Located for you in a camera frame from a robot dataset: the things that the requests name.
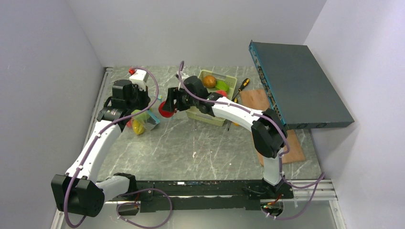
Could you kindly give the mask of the red apple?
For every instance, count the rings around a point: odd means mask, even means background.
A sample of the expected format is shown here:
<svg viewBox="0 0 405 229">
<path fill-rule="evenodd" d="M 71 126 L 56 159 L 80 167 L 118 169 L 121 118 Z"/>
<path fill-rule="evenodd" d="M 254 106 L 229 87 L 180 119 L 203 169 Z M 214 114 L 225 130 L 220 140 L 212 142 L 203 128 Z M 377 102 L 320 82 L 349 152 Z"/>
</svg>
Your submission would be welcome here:
<svg viewBox="0 0 405 229">
<path fill-rule="evenodd" d="M 165 105 L 165 102 L 162 102 L 162 103 L 159 105 L 159 107 L 158 107 L 158 112 L 160 113 L 160 115 L 161 115 L 162 117 L 171 118 L 171 117 L 176 113 L 176 110 L 174 110 L 174 111 L 167 111 L 167 110 L 164 110 L 164 105 Z"/>
</svg>

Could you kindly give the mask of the clear zip top bag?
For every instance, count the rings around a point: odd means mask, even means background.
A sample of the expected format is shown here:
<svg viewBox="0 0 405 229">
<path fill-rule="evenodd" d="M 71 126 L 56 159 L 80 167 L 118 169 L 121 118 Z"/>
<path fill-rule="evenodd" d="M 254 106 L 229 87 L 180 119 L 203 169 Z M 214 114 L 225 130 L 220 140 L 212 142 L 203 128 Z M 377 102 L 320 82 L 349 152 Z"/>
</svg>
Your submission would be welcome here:
<svg viewBox="0 0 405 229">
<path fill-rule="evenodd" d="M 133 130 L 136 135 L 141 135 L 146 131 L 151 131 L 160 123 L 160 119 L 152 112 L 152 108 L 149 110 L 131 117 L 127 122 L 126 127 Z"/>
</svg>

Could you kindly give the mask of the yellow green starfruit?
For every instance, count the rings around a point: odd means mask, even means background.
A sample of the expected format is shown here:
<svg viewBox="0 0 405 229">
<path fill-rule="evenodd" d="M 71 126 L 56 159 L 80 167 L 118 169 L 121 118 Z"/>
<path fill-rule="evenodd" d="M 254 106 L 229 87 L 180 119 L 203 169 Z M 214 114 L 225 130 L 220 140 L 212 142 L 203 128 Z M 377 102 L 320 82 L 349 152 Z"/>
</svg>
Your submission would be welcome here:
<svg viewBox="0 0 405 229">
<path fill-rule="evenodd" d="M 144 126 L 137 120 L 132 120 L 131 124 L 132 130 L 136 135 L 141 135 L 145 132 Z"/>
</svg>

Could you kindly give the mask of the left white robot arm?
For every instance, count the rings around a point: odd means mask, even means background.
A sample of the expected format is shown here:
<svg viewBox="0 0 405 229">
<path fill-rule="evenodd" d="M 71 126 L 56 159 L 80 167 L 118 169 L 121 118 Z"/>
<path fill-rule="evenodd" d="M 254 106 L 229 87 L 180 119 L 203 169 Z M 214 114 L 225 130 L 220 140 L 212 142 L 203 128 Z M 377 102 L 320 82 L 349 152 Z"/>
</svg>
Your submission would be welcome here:
<svg viewBox="0 0 405 229">
<path fill-rule="evenodd" d="M 103 204 L 116 196 L 132 200 L 137 194 L 134 175 L 116 173 L 105 181 L 97 177 L 111 146 L 125 129 L 129 115 L 147 110 L 148 88 L 141 80 L 117 80 L 112 95 L 97 115 L 93 133 L 77 160 L 63 175 L 51 181 L 53 196 L 59 211 L 95 217 Z"/>
</svg>

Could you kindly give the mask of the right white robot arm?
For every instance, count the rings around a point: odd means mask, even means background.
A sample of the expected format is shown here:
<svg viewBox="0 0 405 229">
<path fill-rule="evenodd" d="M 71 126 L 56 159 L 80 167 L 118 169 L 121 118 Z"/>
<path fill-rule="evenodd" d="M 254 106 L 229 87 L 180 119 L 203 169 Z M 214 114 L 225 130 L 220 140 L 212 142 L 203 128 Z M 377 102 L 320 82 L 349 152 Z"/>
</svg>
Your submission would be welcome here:
<svg viewBox="0 0 405 229">
<path fill-rule="evenodd" d="M 276 112 L 251 109 L 232 102 L 222 94 L 209 92 L 197 76 L 190 76 L 180 86 L 168 89 L 167 99 L 159 106 L 163 117 L 196 107 L 201 113 L 227 119 L 251 132 L 256 151 L 264 163 L 263 192 L 269 198 L 281 193 L 281 155 L 287 146 L 287 133 Z"/>
</svg>

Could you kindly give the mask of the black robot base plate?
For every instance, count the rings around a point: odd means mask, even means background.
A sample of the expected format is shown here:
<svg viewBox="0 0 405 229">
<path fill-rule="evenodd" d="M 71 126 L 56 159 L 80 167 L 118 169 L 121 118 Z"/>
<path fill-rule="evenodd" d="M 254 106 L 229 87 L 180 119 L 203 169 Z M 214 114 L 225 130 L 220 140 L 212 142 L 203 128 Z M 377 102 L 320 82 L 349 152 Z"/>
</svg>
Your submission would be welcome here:
<svg viewBox="0 0 405 229">
<path fill-rule="evenodd" d="M 113 201 L 136 201 L 140 212 L 161 210 L 233 209 L 260 210 L 266 202 L 293 199 L 287 184 L 271 187 L 262 179 L 138 181 L 140 194 L 118 196 Z"/>
</svg>

